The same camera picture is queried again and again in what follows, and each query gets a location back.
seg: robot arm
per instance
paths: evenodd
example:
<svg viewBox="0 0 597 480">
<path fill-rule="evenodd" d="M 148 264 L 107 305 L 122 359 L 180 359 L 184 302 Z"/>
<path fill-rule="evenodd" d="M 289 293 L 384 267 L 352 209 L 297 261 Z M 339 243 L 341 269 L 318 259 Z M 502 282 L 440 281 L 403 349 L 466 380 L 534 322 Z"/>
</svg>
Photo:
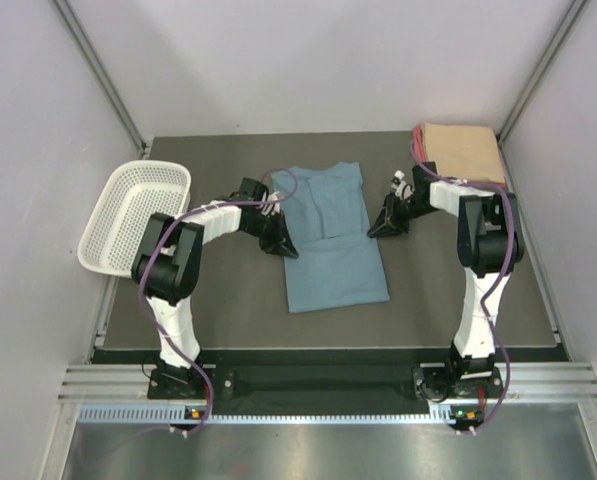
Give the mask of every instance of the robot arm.
<svg viewBox="0 0 597 480">
<path fill-rule="evenodd" d="M 435 170 L 433 163 L 427 166 Z M 458 217 L 456 247 L 466 277 L 462 319 L 443 372 L 431 379 L 425 377 L 425 381 L 434 383 L 435 379 L 435 383 L 443 385 L 435 391 L 473 391 L 474 386 L 482 386 L 498 374 L 493 335 L 481 300 L 499 276 L 505 258 L 508 232 L 502 199 L 492 192 L 438 181 L 420 166 L 415 166 L 412 173 L 414 184 L 409 185 L 404 181 L 404 173 L 396 172 L 391 191 L 368 235 L 380 238 L 406 233 L 411 220 L 436 210 Z M 486 300 L 494 324 L 503 289 L 524 253 L 516 199 L 511 193 L 508 198 L 516 225 L 514 252 L 501 283 Z"/>
<path fill-rule="evenodd" d="M 257 237 L 260 248 L 266 253 L 298 257 L 278 204 L 265 208 L 236 205 L 217 208 L 225 201 L 269 199 L 277 199 L 277 195 L 269 195 L 267 187 L 256 180 L 244 179 L 238 192 L 200 207 L 204 209 L 203 212 L 183 220 L 169 237 L 166 248 L 156 258 L 147 279 L 147 301 L 169 338 L 191 360 L 195 360 L 200 353 L 192 325 L 191 294 L 198 281 L 204 244 L 222 235 L 243 231 Z M 173 221 L 172 217 L 160 213 L 149 219 L 132 266 L 132 279 L 136 283 L 140 282 L 156 245 Z M 159 335 L 160 359 L 164 364 L 174 369 L 188 370 L 191 367 L 189 362 L 171 348 L 162 332 Z"/>
</svg>

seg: cable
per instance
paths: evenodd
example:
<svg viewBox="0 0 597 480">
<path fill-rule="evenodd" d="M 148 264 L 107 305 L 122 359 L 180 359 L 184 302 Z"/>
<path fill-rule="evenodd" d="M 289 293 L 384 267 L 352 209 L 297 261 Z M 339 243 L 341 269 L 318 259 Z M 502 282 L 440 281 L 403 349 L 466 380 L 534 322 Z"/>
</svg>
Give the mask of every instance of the cable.
<svg viewBox="0 0 597 480">
<path fill-rule="evenodd" d="M 454 179 L 438 175 L 436 172 L 425 166 L 421 158 L 417 155 L 417 150 L 420 150 L 421 148 L 424 150 L 424 147 L 422 145 L 422 129 L 420 128 L 420 126 L 418 126 L 414 129 L 414 140 L 411 141 L 409 149 L 410 154 L 413 156 L 413 159 L 425 173 L 443 182 L 452 183 Z M 511 207 L 511 202 L 509 201 L 509 197 L 507 197 L 507 192 L 505 192 L 505 190 L 500 185 L 497 185 L 495 183 L 469 181 L 464 182 L 463 185 L 479 189 L 493 190 L 495 193 L 500 195 L 500 198 L 502 199 L 503 210 L 505 212 L 505 222 L 507 224 L 507 249 L 505 250 L 505 258 L 502 262 L 500 273 L 496 277 L 496 280 L 494 280 L 494 283 L 491 285 L 489 290 L 485 292 L 485 294 L 482 296 L 480 300 L 480 307 L 482 308 L 482 311 L 485 313 L 485 316 L 487 318 L 487 324 L 489 325 L 489 330 L 491 330 L 491 335 L 494 339 L 494 343 L 498 345 L 498 348 L 500 348 L 500 353 L 502 353 L 503 359 L 505 360 L 505 368 L 507 369 L 507 373 L 505 375 L 505 384 L 503 386 L 500 397 L 498 397 L 498 401 L 492 408 L 489 415 L 485 418 L 485 420 L 474 430 L 474 432 L 480 432 L 484 427 L 491 423 L 491 420 L 498 414 L 500 406 L 502 405 L 502 401 L 507 395 L 507 391 L 509 390 L 509 384 L 511 383 L 511 360 L 509 359 L 509 353 L 507 352 L 507 349 L 505 348 L 504 344 L 500 339 L 500 336 L 498 335 L 498 332 L 496 331 L 496 326 L 494 325 L 494 322 L 491 319 L 491 313 L 487 308 L 486 301 L 491 296 L 491 294 L 496 291 L 496 289 L 500 285 L 500 282 L 502 282 L 502 279 L 505 277 L 507 270 L 509 269 L 509 266 L 511 265 L 511 259 L 513 257 L 514 252 L 514 235 L 516 232 L 516 227 L 514 225 L 513 208 Z"/>
<path fill-rule="evenodd" d="M 484 413 L 485 408 L 487 407 L 487 395 L 482 386 L 478 387 L 478 405 L 480 406 L 480 410 Z"/>
<path fill-rule="evenodd" d="M 163 336 L 163 338 L 165 339 L 167 344 L 171 347 L 171 349 L 178 356 L 180 356 L 180 358 L 182 358 L 183 360 L 185 360 L 185 362 L 187 362 L 189 365 L 191 365 L 191 367 L 202 377 L 203 381 L 205 382 L 205 385 L 207 385 L 207 390 L 208 390 L 207 408 L 205 409 L 205 413 L 203 414 L 202 418 L 200 419 L 200 423 L 198 423 L 196 428 L 191 430 L 190 433 L 195 433 L 195 432 L 199 431 L 202 428 L 202 426 L 205 425 L 205 422 L 211 415 L 211 410 L 212 410 L 213 401 L 214 401 L 214 387 L 211 383 L 211 379 L 205 373 L 205 371 L 202 368 L 200 368 L 198 366 L 198 364 L 196 364 L 195 361 L 193 361 L 190 357 L 185 355 L 185 353 L 178 347 L 178 345 L 176 345 L 174 343 L 174 341 L 172 340 L 171 336 L 169 335 L 169 333 L 167 332 L 165 327 L 163 327 L 156 319 L 156 316 L 154 315 L 153 310 L 147 303 L 147 297 L 145 295 L 145 291 L 147 288 L 147 279 L 149 278 L 151 269 L 153 268 L 154 263 L 156 263 L 156 258 L 160 254 L 161 249 L 164 247 L 165 243 L 167 243 L 167 240 L 169 239 L 169 237 L 171 236 L 173 231 L 176 229 L 176 227 L 180 223 L 182 223 L 184 220 L 186 220 L 187 218 L 193 217 L 194 215 L 197 215 L 198 213 L 205 212 L 205 211 L 207 211 L 208 208 L 223 208 L 223 207 L 229 207 L 229 206 L 263 207 L 265 205 L 282 203 L 282 202 L 289 200 L 298 191 L 298 177 L 294 174 L 294 172 L 292 172 L 291 170 L 286 169 L 286 168 L 275 168 L 275 169 L 265 172 L 265 174 L 262 176 L 262 181 L 264 181 L 272 173 L 281 172 L 281 171 L 286 172 L 289 175 L 291 175 L 291 177 L 294 180 L 293 190 L 287 196 L 285 196 L 283 198 L 280 198 L 277 200 L 265 200 L 265 201 L 259 201 L 259 202 L 243 200 L 243 201 L 235 201 L 235 202 L 223 202 L 223 203 L 217 203 L 217 204 L 209 204 L 209 205 L 204 205 L 204 206 L 201 206 L 198 208 L 194 208 L 190 212 L 187 212 L 187 213 L 181 215 L 180 217 L 176 218 L 171 223 L 171 225 L 169 225 L 169 228 L 167 228 L 167 230 L 165 230 L 165 233 L 162 235 L 162 237 L 160 237 L 160 240 L 158 241 L 158 244 L 156 245 L 154 252 L 151 254 L 151 257 L 149 257 L 149 261 L 147 262 L 145 271 L 140 279 L 140 283 L 138 286 L 138 303 L 140 304 L 140 307 L 142 308 L 143 312 L 145 313 L 147 318 L 154 324 L 156 329 L 160 332 L 160 334 Z"/>
<path fill-rule="evenodd" d="M 150 379 L 150 377 L 147 375 L 147 373 L 145 372 L 145 364 L 142 363 L 140 365 L 140 369 L 142 370 L 142 374 L 147 377 L 148 379 Z M 207 386 L 205 385 L 205 395 L 208 397 L 209 396 L 209 388 L 207 388 Z M 194 432 L 195 430 L 197 430 L 198 428 L 200 428 L 200 423 L 192 425 L 191 428 L 189 430 L 187 429 L 181 429 L 180 425 L 152 425 L 150 427 L 146 427 L 143 428 L 141 430 L 138 430 L 137 432 L 129 435 L 127 438 L 125 438 L 124 440 L 119 441 L 116 445 L 114 445 L 113 447 L 111 447 L 104 455 L 98 457 L 96 460 L 94 460 L 93 462 L 87 462 L 85 461 L 85 453 L 84 453 L 84 446 L 83 446 L 83 440 L 82 440 L 82 435 L 83 433 L 80 432 L 76 432 L 76 456 L 78 458 L 78 461 L 80 462 L 80 465 L 83 467 L 84 470 L 94 470 L 95 468 L 97 468 L 98 466 L 100 466 L 100 464 L 102 464 L 105 460 L 107 460 L 109 457 L 111 457 L 112 455 L 114 455 L 116 452 L 118 452 L 119 450 L 123 449 L 126 445 L 130 444 L 131 442 L 133 442 L 135 439 L 137 439 L 138 437 L 143 436 L 146 433 L 151 433 L 151 432 L 157 432 L 157 431 L 169 431 L 171 433 L 174 432 L 174 430 L 178 430 L 183 434 L 183 438 L 187 439 L 189 437 L 189 435 L 192 435 L 192 432 Z"/>
<path fill-rule="evenodd" d="M 147 380 L 150 380 L 150 381 L 151 381 L 151 377 L 145 373 L 145 362 L 142 362 L 142 363 L 140 364 L 140 370 L 142 371 L 142 374 L 143 374 L 145 377 L 147 377 Z"/>
</svg>

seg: laundry basket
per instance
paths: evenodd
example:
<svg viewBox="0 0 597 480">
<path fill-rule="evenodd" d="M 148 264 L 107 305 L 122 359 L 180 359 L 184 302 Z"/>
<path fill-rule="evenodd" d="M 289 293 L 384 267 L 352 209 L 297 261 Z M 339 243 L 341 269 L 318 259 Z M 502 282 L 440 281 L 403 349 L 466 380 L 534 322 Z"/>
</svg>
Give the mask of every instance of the laundry basket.
<svg viewBox="0 0 597 480">
<path fill-rule="evenodd" d="M 131 277 L 149 217 L 178 215 L 189 205 L 191 175 L 182 165 L 137 160 L 109 177 L 78 245 L 78 260 L 94 272 Z"/>
</svg>

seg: gray wall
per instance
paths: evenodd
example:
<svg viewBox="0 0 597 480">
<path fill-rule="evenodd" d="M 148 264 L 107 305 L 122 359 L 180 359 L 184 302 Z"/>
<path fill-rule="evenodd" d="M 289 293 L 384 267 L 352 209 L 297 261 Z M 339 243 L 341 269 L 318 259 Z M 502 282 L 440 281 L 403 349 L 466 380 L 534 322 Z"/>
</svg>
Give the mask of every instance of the gray wall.
<svg viewBox="0 0 597 480">
<path fill-rule="evenodd" d="M 568 345 L 597 373 L 597 1 L 504 151 Z"/>
<path fill-rule="evenodd" d="M 570 0 L 71 0 L 143 135 L 500 127 Z"/>
<path fill-rule="evenodd" d="M 76 246 L 136 151 L 48 1 L 0 2 L 0 479 L 33 478 L 103 277 Z"/>
</svg>

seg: dark gray table surface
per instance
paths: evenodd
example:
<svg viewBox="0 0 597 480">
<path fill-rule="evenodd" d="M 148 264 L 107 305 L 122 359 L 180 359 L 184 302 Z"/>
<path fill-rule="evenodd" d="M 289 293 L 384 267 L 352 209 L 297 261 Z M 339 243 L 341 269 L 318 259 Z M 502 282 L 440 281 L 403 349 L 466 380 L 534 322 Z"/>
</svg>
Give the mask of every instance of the dark gray table surface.
<svg viewBox="0 0 597 480">
<path fill-rule="evenodd" d="M 373 221 L 394 171 L 405 166 L 409 139 L 409 132 L 156 138 L 151 158 L 189 169 L 192 206 L 270 168 L 359 162 Z M 287 310 L 281 258 L 263 254 L 246 234 L 219 238 L 204 248 L 192 296 L 196 335 L 203 348 L 447 346 L 460 323 L 465 288 L 456 228 L 455 218 L 436 212 L 415 220 L 408 235 L 379 241 L 391 301 L 302 314 Z M 508 345 L 555 344 L 528 256 L 509 280 L 498 324 Z M 159 346 L 138 308 L 137 287 L 127 280 L 119 283 L 104 346 Z"/>
</svg>

